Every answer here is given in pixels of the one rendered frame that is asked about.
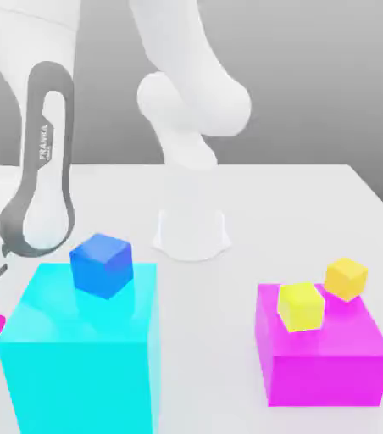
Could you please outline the small blue cube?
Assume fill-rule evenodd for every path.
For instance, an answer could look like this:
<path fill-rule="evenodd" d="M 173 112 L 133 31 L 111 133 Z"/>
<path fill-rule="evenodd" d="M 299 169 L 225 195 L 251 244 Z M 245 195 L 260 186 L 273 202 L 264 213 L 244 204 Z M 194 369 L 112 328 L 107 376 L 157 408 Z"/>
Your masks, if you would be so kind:
<path fill-rule="evenodd" d="M 77 289 L 109 300 L 133 279 L 131 244 L 101 233 L 69 252 Z"/>

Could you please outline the small yellow cube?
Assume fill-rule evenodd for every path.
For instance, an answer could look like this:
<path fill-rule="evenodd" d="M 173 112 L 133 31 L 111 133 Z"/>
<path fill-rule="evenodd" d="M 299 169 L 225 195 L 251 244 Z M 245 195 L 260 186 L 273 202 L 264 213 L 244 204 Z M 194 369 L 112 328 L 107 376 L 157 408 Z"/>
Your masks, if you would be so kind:
<path fill-rule="evenodd" d="M 325 299 L 312 282 L 280 285 L 277 313 L 288 332 L 315 331 L 323 324 Z"/>

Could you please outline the small orange cube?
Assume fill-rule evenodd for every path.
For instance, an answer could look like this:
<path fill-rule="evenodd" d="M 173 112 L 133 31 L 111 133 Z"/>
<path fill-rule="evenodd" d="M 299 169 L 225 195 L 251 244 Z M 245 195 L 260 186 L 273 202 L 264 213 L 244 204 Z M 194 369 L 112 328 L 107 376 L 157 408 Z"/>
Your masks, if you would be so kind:
<path fill-rule="evenodd" d="M 351 302 L 364 291 L 368 272 L 364 265 L 340 258 L 327 266 L 325 290 L 344 302 Z"/>

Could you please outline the large cyan box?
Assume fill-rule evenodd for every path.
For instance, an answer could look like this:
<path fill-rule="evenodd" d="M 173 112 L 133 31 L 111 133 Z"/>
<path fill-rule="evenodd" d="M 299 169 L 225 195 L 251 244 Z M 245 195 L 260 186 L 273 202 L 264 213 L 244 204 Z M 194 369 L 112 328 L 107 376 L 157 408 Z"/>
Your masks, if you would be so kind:
<path fill-rule="evenodd" d="M 113 298 L 41 264 L 0 335 L 19 434 L 158 434 L 160 333 L 155 264 L 136 264 Z"/>

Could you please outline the large magenta box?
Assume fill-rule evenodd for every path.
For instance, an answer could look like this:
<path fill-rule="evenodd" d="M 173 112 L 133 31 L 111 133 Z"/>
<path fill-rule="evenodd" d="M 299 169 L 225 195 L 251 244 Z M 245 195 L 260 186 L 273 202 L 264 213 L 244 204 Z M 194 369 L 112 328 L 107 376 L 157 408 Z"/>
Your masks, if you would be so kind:
<path fill-rule="evenodd" d="M 289 332 L 278 312 L 279 284 L 258 285 L 254 334 L 268 405 L 378 406 L 383 335 L 362 298 L 325 299 L 323 325 Z"/>

